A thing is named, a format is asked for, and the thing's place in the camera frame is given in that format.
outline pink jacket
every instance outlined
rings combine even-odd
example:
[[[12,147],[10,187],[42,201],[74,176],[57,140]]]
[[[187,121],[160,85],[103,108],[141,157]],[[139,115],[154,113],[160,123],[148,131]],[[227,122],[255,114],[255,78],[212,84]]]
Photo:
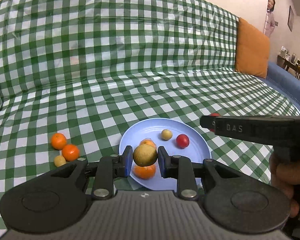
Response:
[[[263,33],[270,37],[271,33],[273,32],[275,28],[275,23],[274,23],[274,14],[273,12],[267,11],[266,15],[266,21],[265,21],[265,28]]]

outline blue sofa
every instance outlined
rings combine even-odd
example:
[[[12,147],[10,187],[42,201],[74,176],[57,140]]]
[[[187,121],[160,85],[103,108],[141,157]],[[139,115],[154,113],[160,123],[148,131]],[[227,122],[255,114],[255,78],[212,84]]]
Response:
[[[261,81],[283,94],[300,111],[300,81],[273,62],[268,62],[266,78]]]

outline woman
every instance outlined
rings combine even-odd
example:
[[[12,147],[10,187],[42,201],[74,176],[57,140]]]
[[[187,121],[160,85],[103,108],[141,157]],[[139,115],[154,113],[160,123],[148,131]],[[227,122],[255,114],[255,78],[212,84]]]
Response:
[[[263,32],[268,37],[270,37],[275,27],[274,14],[273,14],[274,5],[275,5],[275,0],[268,0],[265,28]]]

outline logo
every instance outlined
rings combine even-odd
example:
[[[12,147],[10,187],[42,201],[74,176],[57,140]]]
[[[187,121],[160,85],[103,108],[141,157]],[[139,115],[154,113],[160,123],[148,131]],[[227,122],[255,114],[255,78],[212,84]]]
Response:
[[[227,124],[227,130],[228,131],[233,131],[233,132],[242,132],[242,125],[238,125],[238,126],[235,126],[235,125],[229,125]]]
[[[140,196],[143,197],[143,198],[147,198],[147,197],[149,197],[150,195],[149,195],[148,193],[144,192],[144,193],[142,193]]]

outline orange pillow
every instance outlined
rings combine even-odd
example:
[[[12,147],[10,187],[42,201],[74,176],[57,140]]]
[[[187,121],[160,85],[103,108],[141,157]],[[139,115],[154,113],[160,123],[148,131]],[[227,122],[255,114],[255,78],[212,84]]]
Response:
[[[239,18],[235,71],[265,78],[270,41],[257,28]]]

